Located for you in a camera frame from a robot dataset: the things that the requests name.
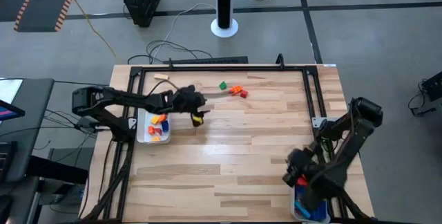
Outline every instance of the black metal frame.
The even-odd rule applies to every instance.
[[[305,87],[305,95],[307,98],[307,108],[309,110],[309,114],[311,118],[316,117],[316,113],[315,113],[315,109],[314,109],[314,104],[313,104],[313,97],[311,95],[311,89],[310,89],[310,84],[309,84],[309,75],[311,75],[313,77],[314,80],[314,86],[315,86],[315,90],[316,90],[316,96],[318,98],[318,103],[319,103],[319,111],[320,111],[320,116],[321,117],[327,117],[327,113],[325,110],[325,104],[324,104],[324,99],[323,99],[323,95],[322,95],[322,91],[321,91],[321,87],[320,87],[320,82],[319,82],[319,76],[318,76],[318,69],[315,65],[306,65],[306,66],[288,66],[284,63],[284,57],[279,54],[276,63],[279,66],[275,66],[275,65],[268,65],[268,66],[257,66],[257,65],[248,65],[248,66],[180,66],[180,65],[173,65],[173,63],[170,61],[169,62],[169,66],[149,66],[149,67],[141,67],[141,66],[134,66],[131,68],[131,72],[130,72],[130,77],[129,77],[129,81],[128,81],[128,87],[127,87],[127,91],[128,92],[132,92],[133,91],[133,87],[134,87],[134,83],[135,83],[135,78],[137,76],[140,77],[139,83],[138,83],[138,88],[137,88],[137,93],[142,93],[143,88],[144,88],[144,79],[146,77],[146,73],[147,72],[165,72],[165,71],[173,71],[173,72],[196,72],[196,71],[300,71],[302,73],[302,78],[304,81],[304,87]],[[128,110],[129,108],[127,106],[124,107],[123,110],[123,117],[127,118],[128,117]],[[137,117],[137,111],[135,111],[134,113],[135,118]],[[313,130],[313,134],[314,134],[314,138],[316,137],[317,133],[315,132],[315,129],[313,127],[313,125],[311,126],[312,130]],[[129,160],[131,162],[132,160],[132,155],[133,155],[133,143],[134,142],[130,142],[128,144],[128,149],[127,149],[127,153],[126,153],[126,159]],[[326,143],[327,145],[327,153],[330,159],[332,159],[334,157],[334,151],[333,151],[333,145],[331,143],[331,141],[329,141],[328,143]],[[117,147],[115,150],[115,155],[114,155],[114,159],[113,159],[113,166],[112,166],[112,171],[110,173],[110,180],[114,180],[117,176],[118,173],[118,165],[120,163],[121,160],[121,155],[122,155],[122,149],[123,149],[123,143],[117,143]],[[325,159],[323,157],[323,152],[318,152],[318,159],[321,162],[325,162]],[[123,213],[124,213],[124,205],[126,202],[126,193],[127,193],[127,186],[128,186],[128,179],[129,179],[129,175],[130,175],[130,168],[128,168],[127,173],[124,175],[124,177],[122,178],[122,186],[121,186],[121,192],[119,195],[119,202],[118,202],[118,208],[117,208],[117,216],[116,219],[122,220],[123,218]],[[343,205],[343,202],[341,199],[338,199],[339,202],[339,209],[340,209],[340,215],[344,218],[347,218],[347,212],[346,209]],[[103,215],[103,219],[109,219],[110,218],[110,213],[111,213],[111,205],[112,205],[112,198],[110,199],[110,201],[107,202],[105,208],[104,208],[104,215]],[[329,200],[328,201],[328,205],[329,205],[329,213],[331,214],[331,217],[334,218],[334,211],[333,211],[333,207],[332,207],[332,202]]]

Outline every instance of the black stand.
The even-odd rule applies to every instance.
[[[31,156],[26,175],[62,180],[67,183],[85,184],[88,178],[88,171],[53,162],[45,158]]]

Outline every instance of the black desk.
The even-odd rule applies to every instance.
[[[0,194],[7,194],[10,189],[13,189],[10,193],[13,198],[10,220],[14,224],[26,223],[28,218],[32,218],[29,213],[38,190],[39,176],[63,180],[63,178],[52,175],[57,173],[66,175],[66,172],[70,171],[75,174],[80,171],[85,174],[81,180],[83,183],[86,182],[87,171],[84,169],[52,163],[49,160],[31,156],[39,133],[39,129],[35,127],[41,126],[53,86],[54,80],[52,79],[23,80],[12,105],[23,109],[26,112],[25,116],[6,120],[0,124],[0,135],[30,128],[30,130],[18,131],[0,137],[2,142],[17,142],[17,152],[6,177],[7,183],[0,185]],[[38,173],[35,173],[35,168],[41,168],[48,162],[52,163],[51,169],[44,171],[37,169]]]

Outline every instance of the orange striped floor marking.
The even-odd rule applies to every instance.
[[[28,6],[29,0],[25,0],[23,2],[22,7],[20,8],[19,14],[17,15],[17,20],[15,20],[15,26],[14,26],[14,30],[18,30],[19,29],[19,24],[20,24],[20,20],[21,17],[23,16],[23,13],[26,10],[26,7]]]
[[[55,27],[54,27],[54,29],[56,31],[60,31],[61,30],[61,26],[63,25],[64,18],[68,14],[70,2],[72,2],[72,0],[64,0],[63,8],[61,9],[61,12],[60,12],[60,15],[58,17],[57,23],[55,24]]]

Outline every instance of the keyboard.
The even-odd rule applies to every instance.
[[[4,183],[15,151],[17,142],[0,142],[0,183]]]

